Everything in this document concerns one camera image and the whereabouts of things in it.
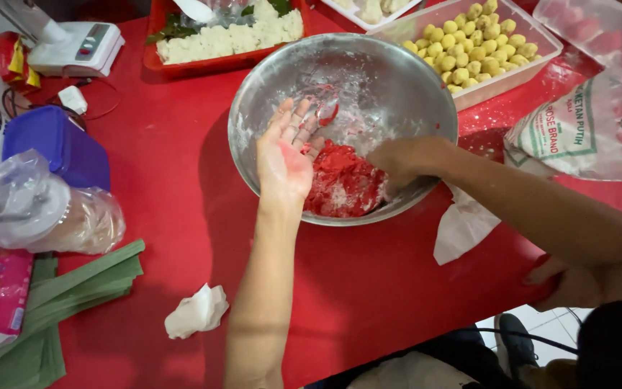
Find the white electric device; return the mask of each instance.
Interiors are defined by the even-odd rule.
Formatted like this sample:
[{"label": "white electric device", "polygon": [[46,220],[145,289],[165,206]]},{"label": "white electric device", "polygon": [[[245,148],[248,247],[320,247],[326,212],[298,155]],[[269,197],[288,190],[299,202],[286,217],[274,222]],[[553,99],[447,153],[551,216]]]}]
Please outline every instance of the white electric device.
[{"label": "white electric device", "polygon": [[42,75],[106,77],[125,43],[112,23],[57,23],[31,0],[6,0],[6,5],[37,38],[28,64]]}]

